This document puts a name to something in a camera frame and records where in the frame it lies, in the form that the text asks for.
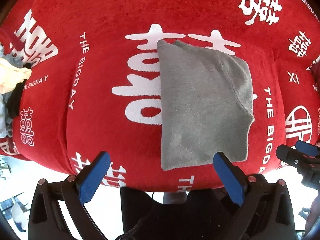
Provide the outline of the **grey fleece garment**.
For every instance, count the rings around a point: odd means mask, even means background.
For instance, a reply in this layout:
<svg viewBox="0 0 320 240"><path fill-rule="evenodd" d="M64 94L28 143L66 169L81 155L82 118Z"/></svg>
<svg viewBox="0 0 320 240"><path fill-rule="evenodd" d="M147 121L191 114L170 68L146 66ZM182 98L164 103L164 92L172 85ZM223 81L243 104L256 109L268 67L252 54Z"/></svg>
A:
<svg viewBox="0 0 320 240"><path fill-rule="evenodd" d="M217 152L246 161L254 121L248 64L181 41L157 44L163 170L210 164Z"/></svg>

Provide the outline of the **dark red pillow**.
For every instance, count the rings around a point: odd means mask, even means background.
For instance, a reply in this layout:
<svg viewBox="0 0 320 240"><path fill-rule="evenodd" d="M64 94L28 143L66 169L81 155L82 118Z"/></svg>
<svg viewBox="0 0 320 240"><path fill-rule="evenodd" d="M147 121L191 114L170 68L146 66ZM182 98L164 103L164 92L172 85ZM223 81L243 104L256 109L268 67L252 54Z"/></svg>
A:
<svg viewBox="0 0 320 240"><path fill-rule="evenodd" d="M310 72L314 77L315 83L319 87L319 84L320 84L320 62L313 64L310 67Z"/></svg>

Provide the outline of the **light blue patterned cloth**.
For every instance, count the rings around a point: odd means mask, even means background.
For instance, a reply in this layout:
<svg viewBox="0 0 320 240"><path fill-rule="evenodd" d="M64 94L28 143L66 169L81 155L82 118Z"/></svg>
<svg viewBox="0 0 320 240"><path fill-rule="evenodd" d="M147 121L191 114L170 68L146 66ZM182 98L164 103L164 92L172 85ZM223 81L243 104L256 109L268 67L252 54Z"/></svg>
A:
<svg viewBox="0 0 320 240"><path fill-rule="evenodd" d="M1 57L6 59L14 67L17 67L17 68L23 67L23 62L20 58L13 57L11 54L4 55L3 53L1 53ZM5 138L6 136L12 138L11 123L13 119L9 117L9 113L6 108L6 104L11 95L12 95L12 92L1 94L1 138Z"/></svg>

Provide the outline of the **black cloth in pile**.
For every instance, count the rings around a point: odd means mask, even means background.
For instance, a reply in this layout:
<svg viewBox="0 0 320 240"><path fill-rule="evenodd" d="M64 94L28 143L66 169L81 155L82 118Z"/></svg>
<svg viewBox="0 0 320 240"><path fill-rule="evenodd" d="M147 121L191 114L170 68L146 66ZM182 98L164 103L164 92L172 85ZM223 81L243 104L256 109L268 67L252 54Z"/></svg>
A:
<svg viewBox="0 0 320 240"><path fill-rule="evenodd" d="M22 92L24 89L24 85L27 80L24 80L22 83L18 83L15 87L15 89L12 91L12 95L10 96L6 108L9 113L9 117L14 119L16 116L18 116L18 111L20 107Z"/></svg>

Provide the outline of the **yellow cloth in pile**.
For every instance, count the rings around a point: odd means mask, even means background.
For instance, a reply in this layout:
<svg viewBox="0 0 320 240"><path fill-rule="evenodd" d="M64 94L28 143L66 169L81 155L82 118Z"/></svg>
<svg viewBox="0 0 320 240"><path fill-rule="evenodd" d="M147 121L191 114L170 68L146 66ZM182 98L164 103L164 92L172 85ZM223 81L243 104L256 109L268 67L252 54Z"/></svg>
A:
<svg viewBox="0 0 320 240"><path fill-rule="evenodd" d="M1 94L6 94L15 89L18 83L28 80L31 76L31 69L17 68L6 59L1 58Z"/></svg>

